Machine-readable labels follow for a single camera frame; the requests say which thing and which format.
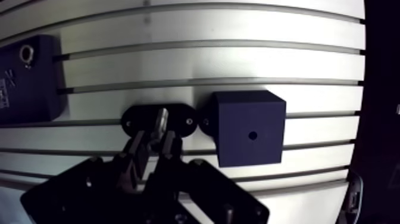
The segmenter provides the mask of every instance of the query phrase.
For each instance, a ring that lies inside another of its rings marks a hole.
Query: metal ring
[[[20,59],[23,63],[30,65],[30,63],[33,61],[33,54],[35,53],[35,50],[33,49],[32,46],[30,45],[23,45],[20,49]]]

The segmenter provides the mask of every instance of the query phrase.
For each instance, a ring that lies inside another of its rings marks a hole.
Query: black oval mount
[[[167,130],[173,130],[181,137],[187,137],[196,130],[196,110],[186,104],[134,105],[122,115],[122,128],[133,138],[140,130],[152,132],[158,112],[163,108],[168,111]]]

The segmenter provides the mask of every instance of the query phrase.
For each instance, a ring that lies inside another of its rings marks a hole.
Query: bolt
[[[92,183],[91,183],[89,177],[86,178],[86,186],[87,186],[88,188],[91,188],[91,187],[92,187]]]
[[[191,118],[186,119],[186,124],[187,125],[192,125],[193,124],[193,120]]]
[[[175,215],[175,220],[178,224],[184,224],[188,217],[184,214],[176,214]]]

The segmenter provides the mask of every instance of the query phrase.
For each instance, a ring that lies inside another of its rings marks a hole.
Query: slatted wall
[[[119,118],[131,105],[198,107],[213,91],[248,89],[287,102],[282,162],[219,169],[270,208],[271,224],[334,223],[363,96],[363,19],[362,0],[0,2],[0,46],[59,39],[54,61],[67,100],[53,122],[0,127],[0,223],[30,223],[18,202],[27,188],[121,151],[128,136]],[[200,130],[183,145],[184,161],[218,167]]]

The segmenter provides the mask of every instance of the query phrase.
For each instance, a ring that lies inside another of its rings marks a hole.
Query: dark blue box
[[[286,102],[269,91],[215,92],[220,167],[280,163]]]

